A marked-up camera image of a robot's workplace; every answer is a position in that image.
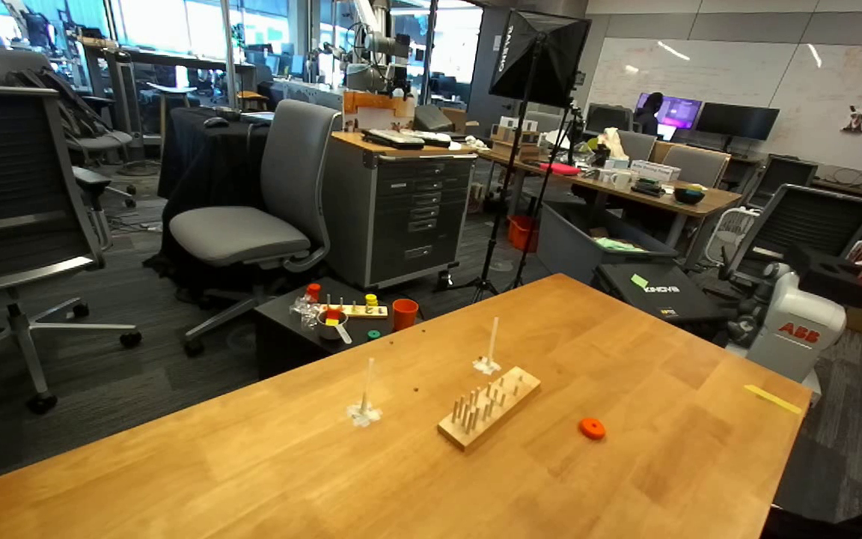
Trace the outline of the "white ABB robot base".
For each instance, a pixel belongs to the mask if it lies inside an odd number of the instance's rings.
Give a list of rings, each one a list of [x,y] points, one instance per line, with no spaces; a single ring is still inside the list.
[[[804,379],[819,354],[841,337],[847,312],[834,300],[801,291],[789,264],[771,264],[769,276],[769,304],[749,357],[789,379]]]

